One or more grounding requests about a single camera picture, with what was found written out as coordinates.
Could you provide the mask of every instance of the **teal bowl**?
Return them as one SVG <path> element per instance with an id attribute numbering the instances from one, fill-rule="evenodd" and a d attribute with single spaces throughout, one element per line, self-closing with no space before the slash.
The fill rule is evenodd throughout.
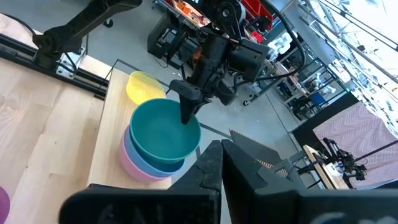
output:
<path id="1" fill-rule="evenodd" d="M 130 134 L 137 150 L 149 160 L 166 164 L 188 157 L 200 142 L 196 117 L 181 123 L 180 103 L 169 99 L 149 100 L 137 107 L 130 120 Z"/>

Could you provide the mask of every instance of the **blue bowl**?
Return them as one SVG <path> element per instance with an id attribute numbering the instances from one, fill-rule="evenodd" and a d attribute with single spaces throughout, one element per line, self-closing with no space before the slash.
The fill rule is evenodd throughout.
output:
<path id="1" fill-rule="evenodd" d="M 143 172 L 154 177 L 170 177 L 181 169 L 184 165 L 184 160 L 175 164 L 162 164 L 152 161 L 146 161 L 144 157 L 136 150 L 136 147 L 132 143 L 129 127 L 123 135 L 124 146 L 130 160 Z"/>
<path id="2" fill-rule="evenodd" d="M 166 164 L 184 160 L 200 142 L 197 118 L 182 124 L 180 103 L 168 99 L 153 99 L 138 106 L 131 116 L 130 133 L 137 151 L 150 161 Z"/>

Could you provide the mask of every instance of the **gray floor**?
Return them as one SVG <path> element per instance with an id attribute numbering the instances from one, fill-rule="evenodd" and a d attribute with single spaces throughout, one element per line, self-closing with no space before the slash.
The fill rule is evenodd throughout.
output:
<path id="1" fill-rule="evenodd" d="M 0 12 L 17 16 L 34 29 L 43 32 L 53 26 L 65 24 L 88 2 L 88 0 L 0 0 Z M 115 15 L 112 28 L 104 26 L 96 28 L 90 33 L 88 52 L 110 65 L 120 58 L 169 83 L 173 79 L 180 79 L 179 71 L 171 67 L 162 68 L 146 49 L 147 35 L 162 15 L 161 12 L 152 10 L 151 5 L 150 0 L 145 0 L 140 8 Z M 121 67 L 121 69 L 129 72 L 126 68 Z M 299 123 L 279 101 L 278 94 L 272 90 L 246 107 L 242 102 L 249 93 L 242 89 L 239 94 L 239 98 L 228 107 L 223 106 L 218 100 L 204 106 L 197 114 L 198 119 L 224 133 L 229 134 L 229 129 L 236 130 L 277 150 L 282 158 L 296 153 L 297 149 L 287 131 L 293 130 Z M 171 93 L 168 97 L 178 99 L 175 93 Z M 203 129 L 200 144 L 202 152 L 214 139 L 222 137 Z M 196 156 L 193 154 L 187 159 L 185 170 L 195 161 Z M 174 181 L 181 175 L 183 172 L 175 176 Z M 313 181 L 309 177 L 305 179 L 308 184 Z M 223 206 L 222 223 L 230 223 L 226 206 Z"/>

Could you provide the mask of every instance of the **stacked bowls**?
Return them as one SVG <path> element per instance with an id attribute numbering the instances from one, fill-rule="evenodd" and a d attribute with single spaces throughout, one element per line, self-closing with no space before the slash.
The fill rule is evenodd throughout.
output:
<path id="1" fill-rule="evenodd" d="M 126 90 L 129 97 L 133 98 L 131 85 L 129 87 L 127 84 Z M 158 93 L 157 96 L 139 103 L 119 147 L 119 158 L 124 170 L 145 183 L 164 180 L 178 172 L 185 158 L 198 147 L 201 135 L 196 117 L 188 124 L 182 124 L 180 103 L 164 99 Z"/>

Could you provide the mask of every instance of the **wheel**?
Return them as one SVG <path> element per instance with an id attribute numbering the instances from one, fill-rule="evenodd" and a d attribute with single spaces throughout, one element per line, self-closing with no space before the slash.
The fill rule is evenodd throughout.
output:
<path id="1" fill-rule="evenodd" d="M 108 20 L 107 20 L 107 21 L 103 22 L 103 25 L 104 25 L 105 27 L 107 27 L 107 28 L 111 28 L 111 27 L 113 26 L 113 20 L 110 19 L 110 20 L 109 20 L 109 23 L 108 23 Z"/>

